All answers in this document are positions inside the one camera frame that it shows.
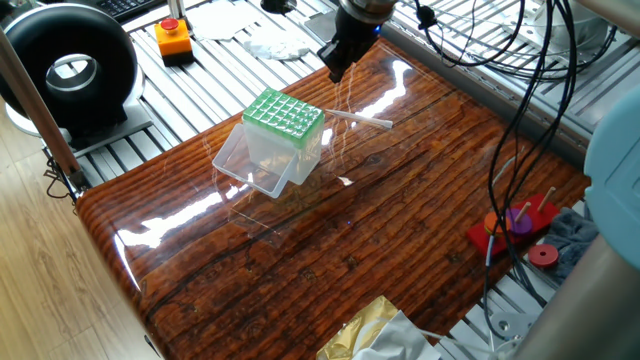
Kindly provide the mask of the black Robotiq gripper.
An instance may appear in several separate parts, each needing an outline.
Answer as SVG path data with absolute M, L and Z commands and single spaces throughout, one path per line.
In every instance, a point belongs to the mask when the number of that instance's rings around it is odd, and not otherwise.
M 352 63 L 358 62 L 379 37 L 384 13 L 373 5 L 341 4 L 336 15 L 336 34 L 317 55 L 328 63 L 329 79 L 339 83 Z

